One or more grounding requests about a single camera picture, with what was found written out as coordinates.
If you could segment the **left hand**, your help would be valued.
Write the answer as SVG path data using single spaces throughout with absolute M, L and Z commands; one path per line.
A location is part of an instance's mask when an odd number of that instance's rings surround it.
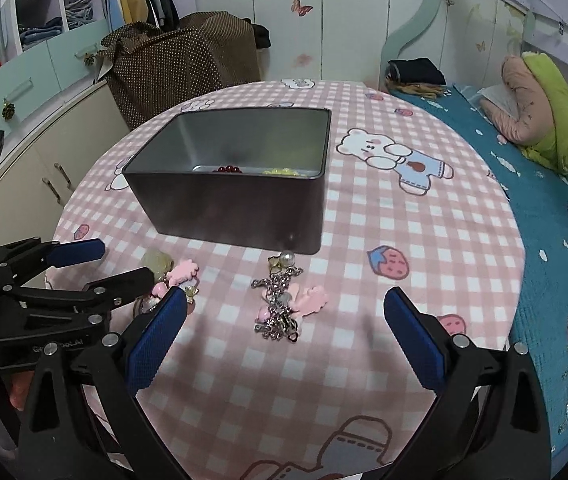
M 10 402 L 16 410 L 24 409 L 33 377 L 33 372 L 22 372 L 12 375 L 7 381 Z

